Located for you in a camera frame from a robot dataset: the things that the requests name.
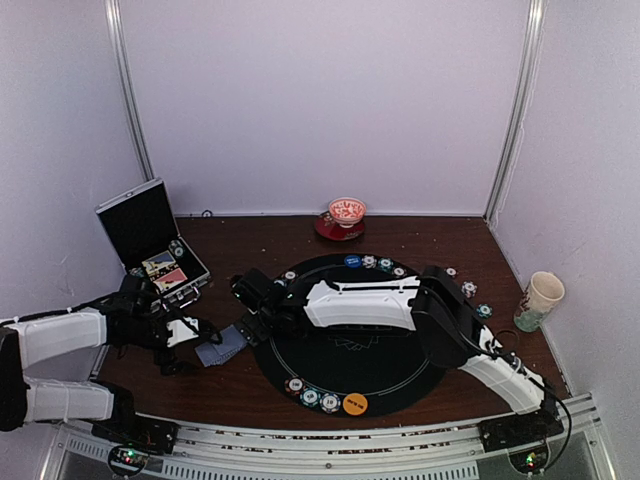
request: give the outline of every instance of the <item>red saucer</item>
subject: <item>red saucer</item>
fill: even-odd
[[[324,238],[335,240],[337,242],[344,242],[346,240],[358,238],[364,233],[364,220],[361,220],[350,228],[344,228],[338,225],[327,211],[322,215],[318,215],[315,227],[316,232]]]

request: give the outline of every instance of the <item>deck of cards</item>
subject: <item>deck of cards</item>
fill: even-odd
[[[247,341],[233,325],[222,330],[220,335],[222,337],[220,345],[206,342],[196,347],[198,358],[205,367],[222,365],[247,346]]]
[[[160,293],[166,292],[187,280],[187,276],[169,251],[148,258],[142,262],[142,266],[149,279],[158,287]]]

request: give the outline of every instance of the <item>red and white bowl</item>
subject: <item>red and white bowl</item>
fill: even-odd
[[[329,214],[341,227],[352,227],[367,213],[367,206],[357,198],[336,198],[329,204]]]

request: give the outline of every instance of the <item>metal frame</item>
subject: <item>metal frame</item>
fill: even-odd
[[[591,395],[566,400],[574,432],[585,432],[601,480],[615,480],[600,435],[601,422]],[[561,418],[566,423],[564,413]],[[180,426],[173,455],[153,457],[145,472],[168,479],[252,478],[292,480],[445,478],[439,472],[471,472],[477,461],[505,455],[483,451],[477,424],[485,419],[429,426],[372,430],[260,430],[177,421]],[[563,435],[550,438],[559,440]],[[57,480],[66,452],[104,461],[114,444],[91,436],[91,425],[72,422],[60,427],[47,456],[41,480]]]
[[[140,114],[138,113],[138,106],[133,93],[133,82],[131,80],[127,49],[122,31],[122,19],[120,17],[120,1],[105,0],[105,7],[107,10],[109,36],[111,37],[113,51],[120,72],[120,85],[122,86],[122,94],[124,95],[124,104],[127,111],[127,119],[129,120],[129,130],[131,132],[131,138],[133,139],[133,146],[136,150],[142,175],[145,181],[149,181],[155,178],[155,175],[151,161],[149,160],[149,152],[147,151],[147,144],[145,143],[142,124],[140,123]]]
[[[498,212],[499,202],[503,197],[504,189],[508,186],[508,174],[517,154],[520,130],[524,119],[524,113],[531,94],[536,65],[540,53],[540,40],[542,38],[542,23],[546,10],[547,0],[531,0],[529,5],[529,20],[527,33],[522,50],[522,63],[520,75],[516,87],[516,96],[513,101],[513,109],[507,129],[507,136],[502,148],[502,155],[496,178],[493,182],[489,202],[484,218],[492,223]]]

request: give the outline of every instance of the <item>robotic arm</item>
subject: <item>robotic arm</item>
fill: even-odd
[[[524,425],[514,431],[536,430],[532,436],[542,437],[563,430],[545,380],[504,351],[442,268],[429,266],[420,276],[392,281],[324,278],[291,286],[252,269],[232,280],[232,291],[249,309],[236,327],[252,345],[274,332],[304,336],[356,325],[415,331],[431,363],[473,375],[509,404]]]
[[[128,391],[94,382],[30,378],[24,369],[81,348],[132,344],[153,350],[161,372],[171,374],[184,365],[177,362],[175,345],[209,339],[215,333],[208,322],[185,317],[166,305],[151,282],[133,276],[125,277],[119,292],[67,311],[4,320],[0,322],[0,431],[34,421],[86,419],[104,422],[103,430],[116,436],[135,438],[138,430],[144,430],[147,438],[153,426],[135,415]]]

